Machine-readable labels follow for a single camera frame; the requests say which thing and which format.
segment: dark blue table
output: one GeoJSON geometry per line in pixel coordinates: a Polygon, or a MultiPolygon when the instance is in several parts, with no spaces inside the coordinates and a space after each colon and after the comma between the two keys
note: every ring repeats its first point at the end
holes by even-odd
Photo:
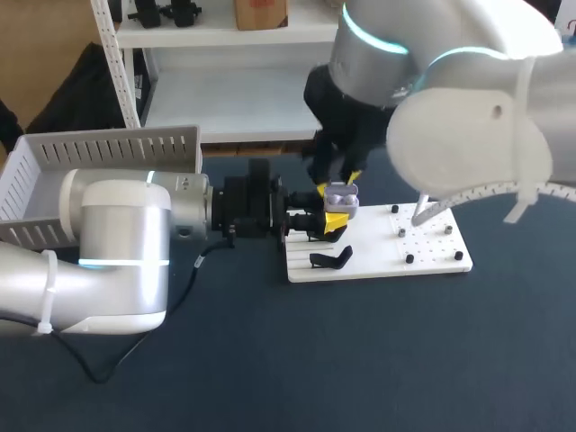
{"type": "MultiPolygon", "coordinates": [[[[311,187],[298,158],[272,163],[311,187]]],[[[247,169],[204,165],[216,185],[247,169]]],[[[363,205],[417,199],[384,153],[359,186],[363,205]]],[[[0,430],[576,430],[576,206],[543,198],[506,226],[512,205],[455,210],[467,275],[290,285],[272,240],[239,241],[105,386],[48,338],[1,339],[0,430]]],[[[199,250],[174,245],[172,299],[199,250]]],[[[131,341],[70,339],[94,365],[131,341]]]]}

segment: wall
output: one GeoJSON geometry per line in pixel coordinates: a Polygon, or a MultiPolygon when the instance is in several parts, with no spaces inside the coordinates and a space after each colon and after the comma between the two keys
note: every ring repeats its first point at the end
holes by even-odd
{"type": "Polygon", "coordinates": [[[0,98],[21,126],[99,40],[89,0],[0,0],[0,98]]]}

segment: white board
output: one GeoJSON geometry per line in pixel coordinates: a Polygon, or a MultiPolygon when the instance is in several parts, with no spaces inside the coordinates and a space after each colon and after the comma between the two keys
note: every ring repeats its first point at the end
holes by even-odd
{"type": "Polygon", "coordinates": [[[416,204],[399,204],[399,207],[396,214],[392,213],[391,205],[361,207],[336,244],[310,242],[306,233],[292,231],[285,246],[290,282],[438,275],[472,270],[472,258],[450,210],[415,228],[410,220],[416,204]],[[453,227],[452,234],[446,234],[447,226],[453,227]],[[400,229],[406,230],[405,238],[398,236],[400,229]],[[338,257],[347,246],[352,246],[354,253],[343,269],[312,268],[310,254],[338,257]],[[455,259],[458,251],[463,252],[461,261],[455,259]],[[414,256],[413,264],[406,263],[407,255],[414,256]]]}

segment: black cable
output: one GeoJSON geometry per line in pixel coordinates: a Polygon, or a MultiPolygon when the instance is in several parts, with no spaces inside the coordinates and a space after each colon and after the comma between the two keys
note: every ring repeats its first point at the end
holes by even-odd
{"type": "MultiPolygon", "coordinates": [[[[186,299],[188,298],[188,295],[192,292],[192,289],[194,288],[194,282],[196,282],[196,276],[198,275],[198,269],[202,265],[204,259],[214,250],[225,249],[225,248],[234,248],[234,245],[231,241],[229,241],[227,239],[222,240],[222,241],[218,241],[218,242],[214,243],[213,245],[208,246],[198,256],[198,258],[196,259],[196,262],[194,263],[194,267],[192,269],[192,272],[190,273],[190,278],[188,279],[188,284],[184,288],[184,292],[182,293],[180,298],[176,301],[176,303],[168,311],[168,314],[167,314],[168,318],[171,317],[172,315],[174,315],[182,307],[182,305],[185,303],[186,299]]],[[[16,322],[18,324],[23,324],[24,326],[33,327],[33,328],[37,328],[38,324],[39,324],[39,322],[36,319],[20,318],[20,317],[0,316],[0,320],[16,322]]],[[[147,333],[144,333],[143,335],[138,337],[131,345],[128,346],[128,348],[118,357],[118,359],[112,364],[112,366],[102,376],[96,375],[96,373],[92,370],[92,368],[90,367],[90,365],[88,364],[86,359],[80,354],[80,352],[74,346],[72,346],[69,342],[67,342],[60,335],[60,332],[58,330],[54,329],[54,331],[52,331],[50,333],[50,336],[52,336],[54,338],[54,340],[56,340],[76,360],[78,365],[84,371],[84,374],[86,375],[86,377],[92,383],[105,384],[105,383],[108,383],[112,379],[112,377],[116,373],[116,370],[124,362],[124,360],[126,360],[130,356],[130,354],[132,354],[136,350],[136,348],[138,348],[142,344],[142,342],[144,342],[147,339],[147,337],[150,336],[152,333],[154,333],[156,330],[157,330],[157,328],[155,328],[154,330],[151,330],[147,333]]]]}

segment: shelf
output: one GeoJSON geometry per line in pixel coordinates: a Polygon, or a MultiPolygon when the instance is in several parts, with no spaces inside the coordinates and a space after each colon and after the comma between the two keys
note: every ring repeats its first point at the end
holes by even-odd
{"type": "Polygon", "coordinates": [[[200,126],[202,142],[308,140],[319,127],[304,103],[310,67],[160,73],[147,127],[200,126]]]}
{"type": "Polygon", "coordinates": [[[292,0],[288,27],[263,31],[238,31],[233,3],[202,2],[197,23],[184,29],[165,17],[160,27],[149,30],[136,20],[126,20],[117,32],[118,43],[121,48],[182,48],[332,42],[336,37],[338,11],[324,0],[292,0]]]}

